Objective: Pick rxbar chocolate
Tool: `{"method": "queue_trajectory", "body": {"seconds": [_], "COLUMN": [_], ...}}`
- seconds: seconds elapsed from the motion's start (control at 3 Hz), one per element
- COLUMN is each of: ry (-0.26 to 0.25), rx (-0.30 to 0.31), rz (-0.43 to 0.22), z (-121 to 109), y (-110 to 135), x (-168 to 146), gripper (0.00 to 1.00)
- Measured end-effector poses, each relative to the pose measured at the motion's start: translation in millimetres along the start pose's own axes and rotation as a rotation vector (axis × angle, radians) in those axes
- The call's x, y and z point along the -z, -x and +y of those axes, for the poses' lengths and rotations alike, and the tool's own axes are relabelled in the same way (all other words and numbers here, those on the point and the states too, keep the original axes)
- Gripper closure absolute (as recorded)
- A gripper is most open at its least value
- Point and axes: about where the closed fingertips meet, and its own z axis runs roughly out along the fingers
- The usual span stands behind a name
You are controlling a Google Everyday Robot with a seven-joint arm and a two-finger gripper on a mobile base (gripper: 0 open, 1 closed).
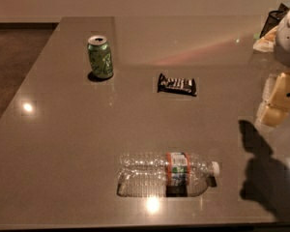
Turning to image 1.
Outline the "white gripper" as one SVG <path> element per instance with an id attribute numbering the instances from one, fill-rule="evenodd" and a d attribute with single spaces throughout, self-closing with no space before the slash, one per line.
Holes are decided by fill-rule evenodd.
<path id="1" fill-rule="evenodd" d="M 275 35 L 275 58 L 290 67 L 290 10 L 278 24 Z M 255 123 L 260 127 L 276 128 L 290 113 L 290 70 L 270 74 L 262 94 Z"/>

